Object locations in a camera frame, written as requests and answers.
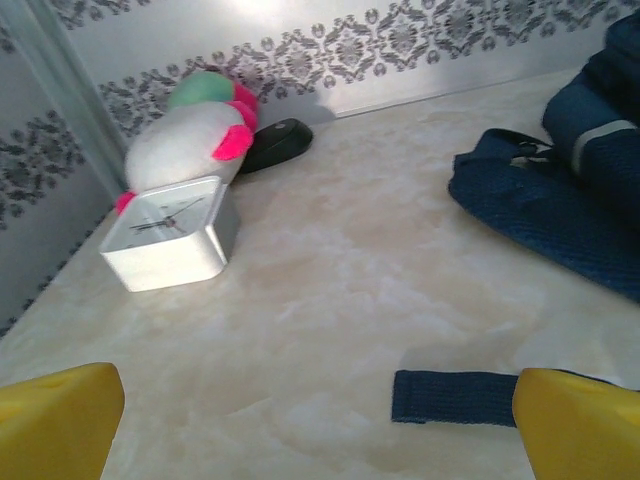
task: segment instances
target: white alarm clock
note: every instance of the white alarm clock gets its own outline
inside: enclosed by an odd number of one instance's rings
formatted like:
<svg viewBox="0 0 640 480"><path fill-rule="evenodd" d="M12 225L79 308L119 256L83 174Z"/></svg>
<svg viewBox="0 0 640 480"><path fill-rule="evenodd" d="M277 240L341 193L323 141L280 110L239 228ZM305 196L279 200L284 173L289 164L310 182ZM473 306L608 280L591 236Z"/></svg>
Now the white alarm clock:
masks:
<svg viewBox="0 0 640 480"><path fill-rule="evenodd" d="M228 185L203 177L134 197L100 253L131 292L198 282L224 270L239 225Z"/></svg>

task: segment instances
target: yellow plastic part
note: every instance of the yellow plastic part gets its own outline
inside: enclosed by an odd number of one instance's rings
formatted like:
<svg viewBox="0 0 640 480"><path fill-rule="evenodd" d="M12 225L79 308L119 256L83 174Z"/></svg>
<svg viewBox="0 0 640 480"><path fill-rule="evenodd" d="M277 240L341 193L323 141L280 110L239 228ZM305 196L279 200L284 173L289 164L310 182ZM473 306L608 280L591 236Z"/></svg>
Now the yellow plastic part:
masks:
<svg viewBox="0 0 640 480"><path fill-rule="evenodd" d="M0 479L98 480L123 409L110 363L0 388Z"/></svg>
<svg viewBox="0 0 640 480"><path fill-rule="evenodd" d="M640 478L640 393L525 369L513 414L537 480Z"/></svg>

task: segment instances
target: black mouse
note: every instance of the black mouse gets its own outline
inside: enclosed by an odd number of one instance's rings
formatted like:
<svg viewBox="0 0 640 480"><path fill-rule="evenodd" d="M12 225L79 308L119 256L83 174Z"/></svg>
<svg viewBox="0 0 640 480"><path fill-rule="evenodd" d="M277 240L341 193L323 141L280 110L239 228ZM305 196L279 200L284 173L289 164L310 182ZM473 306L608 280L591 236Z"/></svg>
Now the black mouse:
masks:
<svg viewBox="0 0 640 480"><path fill-rule="evenodd" d="M312 140L311 129L295 118L269 125L254 135L238 174L257 172L302 155Z"/></svg>

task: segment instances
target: marble surface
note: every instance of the marble surface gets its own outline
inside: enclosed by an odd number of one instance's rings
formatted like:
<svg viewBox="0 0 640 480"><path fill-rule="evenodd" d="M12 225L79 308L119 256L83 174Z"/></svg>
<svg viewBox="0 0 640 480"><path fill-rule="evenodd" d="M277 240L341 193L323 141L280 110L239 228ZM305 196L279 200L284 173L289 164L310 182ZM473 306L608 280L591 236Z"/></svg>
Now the marble surface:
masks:
<svg viewBox="0 0 640 480"><path fill-rule="evenodd" d="M104 480L531 480L515 429L390 422L400 368L569 368L640 388L640 309L518 247L448 196L487 128L542 135L573 72L315 128L233 187L211 281L128 293L110 216L0 342L0 384L95 361L126 390Z"/></svg>

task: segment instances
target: stuffed toy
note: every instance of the stuffed toy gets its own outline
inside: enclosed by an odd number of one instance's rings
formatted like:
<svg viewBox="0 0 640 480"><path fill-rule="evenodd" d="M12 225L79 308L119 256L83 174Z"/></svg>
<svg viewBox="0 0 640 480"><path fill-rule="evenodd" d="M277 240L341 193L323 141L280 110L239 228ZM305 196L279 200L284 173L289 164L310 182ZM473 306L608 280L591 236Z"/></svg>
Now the stuffed toy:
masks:
<svg viewBox="0 0 640 480"><path fill-rule="evenodd" d="M129 191L116 202L122 213L136 194L217 175L231 183L258 126L256 97L215 72L183 79L167 113L134 140L125 159Z"/></svg>

